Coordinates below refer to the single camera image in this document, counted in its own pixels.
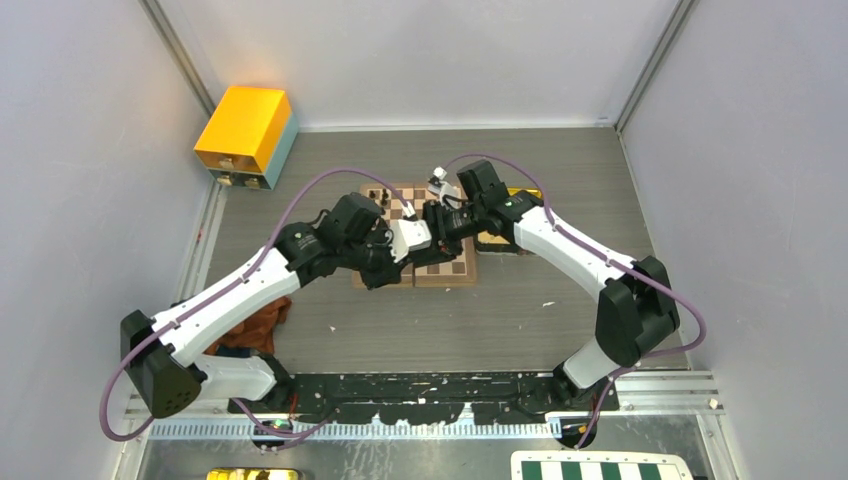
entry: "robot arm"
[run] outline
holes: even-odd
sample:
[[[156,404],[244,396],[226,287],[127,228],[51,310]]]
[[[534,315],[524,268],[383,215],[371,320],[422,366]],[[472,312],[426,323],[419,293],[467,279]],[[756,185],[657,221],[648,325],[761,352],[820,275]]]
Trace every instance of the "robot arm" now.
[[[442,173],[437,170],[430,187],[441,201],[425,203],[421,219],[409,208],[405,218],[389,225],[372,200],[359,194],[344,195],[320,222],[286,225],[248,279],[245,272],[261,251],[196,297],[152,319],[138,311],[126,317],[121,323],[124,355],[145,336],[174,323],[186,309],[240,280],[229,293],[162,334],[127,367],[153,416],[173,415],[198,397],[258,400],[275,384],[287,383],[288,373],[269,356],[232,359],[202,355],[216,339],[274,299],[331,275],[339,267],[358,271],[369,289],[398,283],[407,265],[450,261],[462,252],[462,239],[482,231],[535,252],[598,302],[595,336],[554,369],[561,385],[558,394],[563,398],[579,395],[619,367],[632,366],[679,325],[673,301],[556,232],[541,200],[524,191],[510,196],[488,161],[473,163],[457,173],[467,201],[458,199],[458,189],[444,182]],[[634,262],[558,217],[554,220],[608,257],[668,285],[665,269],[656,259]]]

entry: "gray table surface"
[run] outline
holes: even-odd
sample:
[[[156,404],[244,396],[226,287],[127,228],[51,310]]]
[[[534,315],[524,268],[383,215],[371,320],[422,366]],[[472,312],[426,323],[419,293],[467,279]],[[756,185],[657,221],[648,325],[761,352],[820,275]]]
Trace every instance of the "gray table surface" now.
[[[218,467],[295,468],[308,480],[510,478],[517,450],[560,450],[554,439],[306,442],[260,454],[249,441],[150,441],[139,480],[204,480]],[[679,455],[693,475],[713,478],[694,416],[602,417],[585,449]]]
[[[316,174],[354,166],[391,182],[425,182],[435,166],[468,152],[520,162],[543,179],[555,211],[599,242],[636,258],[652,252],[611,128],[303,133],[273,192],[229,192],[207,283],[255,253]],[[508,167],[497,169],[508,185],[529,186]],[[350,174],[330,177],[307,194],[291,220],[311,220],[367,182]],[[275,345],[292,372],[549,370],[591,338],[596,310],[576,283],[532,256],[478,256],[474,287],[369,292],[354,289],[351,274],[339,271],[291,298]],[[663,346],[678,344],[674,335]],[[687,363],[677,355],[645,365]]]

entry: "checkered pattern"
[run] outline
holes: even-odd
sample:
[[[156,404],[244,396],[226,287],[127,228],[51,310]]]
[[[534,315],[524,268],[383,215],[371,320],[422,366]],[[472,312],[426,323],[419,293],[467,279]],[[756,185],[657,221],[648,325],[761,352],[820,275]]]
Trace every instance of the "checkered pattern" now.
[[[411,201],[418,215],[421,215],[424,203],[438,200],[425,185],[396,184],[396,189],[407,201]],[[392,192],[379,184],[363,185],[359,193],[372,198],[383,209],[382,217],[389,222],[403,218],[403,204]],[[471,239],[463,241],[463,253],[451,262],[429,265],[412,269],[407,267],[401,273],[400,286],[453,287],[473,285],[477,281],[477,269],[474,262],[474,243]],[[354,272],[354,286],[363,287],[359,273]]]
[[[423,188],[416,188],[415,195],[415,210],[419,215],[421,214],[419,202],[420,205],[424,205],[424,202],[428,200],[439,200],[438,195],[427,190],[426,185]],[[473,256],[474,242],[467,238],[462,242],[462,254],[453,261],[416,268],[415,285],[449,287],[473,284],[477,281],[475,265],[469,264],[469,257],[473,258]]]

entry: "black mounting plate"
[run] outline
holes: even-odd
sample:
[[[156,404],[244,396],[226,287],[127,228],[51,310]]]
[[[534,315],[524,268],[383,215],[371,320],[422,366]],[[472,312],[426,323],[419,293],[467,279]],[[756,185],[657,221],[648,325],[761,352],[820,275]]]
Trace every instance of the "black mounting plate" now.
[[[598,382],[579,397],[563,400],[550,372],[460,372],[298,374],[288,385],[288,395],[271,392],[263,400],[246,402],[254,413],[295,413],[304,422],[318,422],[334,413],[343,424],[380,421],[394,425],[453,423],[470,404],[477,425],[543,423],[554,411],[588,411],[606,381]],[[604,410],[617,410],[614,392]],[[240,410],[232,402],[229,411]]]

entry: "metal frame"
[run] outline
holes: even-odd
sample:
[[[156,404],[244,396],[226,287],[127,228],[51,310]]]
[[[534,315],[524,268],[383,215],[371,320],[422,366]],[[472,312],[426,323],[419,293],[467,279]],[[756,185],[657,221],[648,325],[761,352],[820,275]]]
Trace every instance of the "metal frame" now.
[[[688,370],[644,370],[622,376],[616,381],[621,410],[601,412],[607,416],[685,415],[695,416],[706,447],[710,466],[718,479],[738,479],[739,468],[727,441],[726,412],[719,397],[712,373]],[[551,438],[558,433],[560,418],[582,417],[589,412],[554,412],[547,415],[548,423],[538,425],[476,426],[473,413],[466,408],[452,425],[327,425],[309,441],[338,440],[428,440],[444,438]],[[146,418],[144,402],[134,396],[127,410],[129,422],[139,423]],[[257,415],[260,419],[288,420],[288,415]],[[306,426],[297,424],[295,431]],[[240,441],[251,438],[270,440],[252,435],[253,427],[245,415],[231,414],[226,401],[194,402],[180,415],[157,420],[136,441],[127,442],[121,452],[116,479],[133,479],[138,475],[141,458],[150,440],[217,440]]]
[[[177,32],[171,25],[171,21],[165,15],[165,10],[162,9],[159,0],[138,0],[138,3],[144,9],[144,13],[147,14],[150,23],[156,28],[156,32],[162,37],[165,48],[174,58],[177,68],[180,69],[183,77],[185,77],[194,96],[197,97],[197,101],[200,102],[206,114],[211,117],[212,112],[215,111],[215,102],[212,100],[212,96],[209,94],[206,85],[203,84],[200,74],[197,73],[197,69],[194,67],[179,36],[177,36]]]
[[[615,130],[617,132],[621,133],[624,131],[624,128],[627,126],[627,122],[630,121],[630,118],[633,116],[633,112],[636,111],[636,107],[642,100],[642,96],[644,96],[645,92],[648,90],[648,86],[651,84],[651,81],[653,81],[654,76],[657,71],[659,71],[663,61],[665,61],[668,52],[671,51],[671,48],[674,46],[675,40],[677,40],[680,31],[683,29],[683,26],[686,24],[686,21],[689,19],[689,16],[692,14],[692,11],[697,4],[698,0],[679,0],[677,2],[677,6],[674,8],[671,18],[669,18],[662,35],[660,35],[657,46],[654,47],[653,53],[651,53],[651,56],[648,58],[648,63],[645,64],[645,67],[642,69],[642,73],[639,74],[639,79],[636,81],[636,85],[630,92],[627,102],[624,103],[621,115],[619,115],[618,120],[615,122]]]

